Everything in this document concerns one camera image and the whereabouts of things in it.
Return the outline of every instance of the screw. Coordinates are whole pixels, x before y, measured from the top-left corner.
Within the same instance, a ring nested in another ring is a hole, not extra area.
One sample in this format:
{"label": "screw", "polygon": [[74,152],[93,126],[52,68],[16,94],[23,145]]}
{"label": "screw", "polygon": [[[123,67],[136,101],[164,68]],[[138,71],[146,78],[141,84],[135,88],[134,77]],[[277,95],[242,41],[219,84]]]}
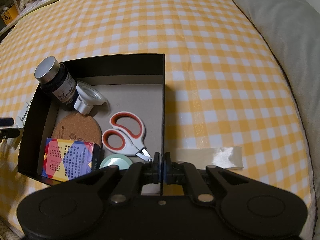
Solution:
{"label": "screw", "polygon": [[164,206],[166,203],[167,203],[167,202],[166,202],[165,200],[159,200],[159,201],[158,201],[158,204],[159,204],[160,206]]}
{"label": "screw", "polygon": [[127,198],[122,194],[113,195],[110,200],[114,203],[122,203],[127,200]]}
{"label": "screw", "polygon": [[198,196],[198,200],[201,202],[211,202],[212,200],[214,200],[214,197],[211,194],[200,194]]}

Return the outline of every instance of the colorful card box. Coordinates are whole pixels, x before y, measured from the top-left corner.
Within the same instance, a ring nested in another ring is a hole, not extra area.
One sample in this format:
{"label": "colorful card box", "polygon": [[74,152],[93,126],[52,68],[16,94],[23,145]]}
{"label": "colorful card box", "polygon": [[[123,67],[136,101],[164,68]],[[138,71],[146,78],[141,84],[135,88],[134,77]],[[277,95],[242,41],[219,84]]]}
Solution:
{"label": "colorful card box", "polygon": [[47,138],[42,175],[67,181],[87,174],[97,169],[99,151],[92,142]]}

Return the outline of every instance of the scissors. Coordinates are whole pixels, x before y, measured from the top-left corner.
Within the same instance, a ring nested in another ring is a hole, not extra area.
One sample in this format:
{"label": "scissors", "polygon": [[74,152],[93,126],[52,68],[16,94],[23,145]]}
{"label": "scissors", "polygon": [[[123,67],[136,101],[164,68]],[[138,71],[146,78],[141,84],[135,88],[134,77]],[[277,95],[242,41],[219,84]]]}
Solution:
{"label": "scissors", "polygon": [[[140,126],[140,132],[137,135],[134,135],[128,128],[123,125],[117,124],[116,122],[121,117],[130,117],[134,119]],[[146,150],[145,145],[143,144],[143,137],[145,134],[145,127],[142,120],[131,112],[118,112],[111,116],[109,123],[112,126],[112,129],[106,130],[102,134],[102,143],[103,145],[113,153],[123,154],[126,156],[135,156],[137,155],[142,160],[147,162],[153,161],[152,157]],[[108,143],[108,138],[111,135],[117,135],[122,139],[122,145],[119,148],[112,147]]]}

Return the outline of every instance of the open box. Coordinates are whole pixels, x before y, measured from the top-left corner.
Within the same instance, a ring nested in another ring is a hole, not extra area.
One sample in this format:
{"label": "open box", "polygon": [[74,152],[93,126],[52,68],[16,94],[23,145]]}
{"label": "open box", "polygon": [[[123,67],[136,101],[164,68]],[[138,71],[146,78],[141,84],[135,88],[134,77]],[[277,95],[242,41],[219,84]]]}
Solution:
{"label": "open box", "polygon": [[[82,58],[63,62],[73,78],[92,85],[108,100],[108,105],[94,106],[89,113],[101,131],[111,128],[110,117],[119,111],[135,113],[146,128],[144,144],[154,157],[164,147],[164,54],[124,54]],[[18,172],[55,185],[59,181],[42,176],[46,139],[65,112],[38,86],[25,121],[21,140]],[[111,154],[103,146],[102,158]],[[142,161],[131,157],[133,162]]]}

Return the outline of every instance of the cork coaster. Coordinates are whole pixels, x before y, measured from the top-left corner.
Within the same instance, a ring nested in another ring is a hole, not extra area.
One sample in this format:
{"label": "cork coaster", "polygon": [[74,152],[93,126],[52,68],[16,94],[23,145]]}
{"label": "cork coaster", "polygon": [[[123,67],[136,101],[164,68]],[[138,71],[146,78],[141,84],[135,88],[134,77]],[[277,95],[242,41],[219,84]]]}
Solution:
{"label": "cork coaster", "polygon": [[63,118],[54,128],[51,138],[94,142],[101,147],[101,136],[98,123],[91,116],[77,112]]}

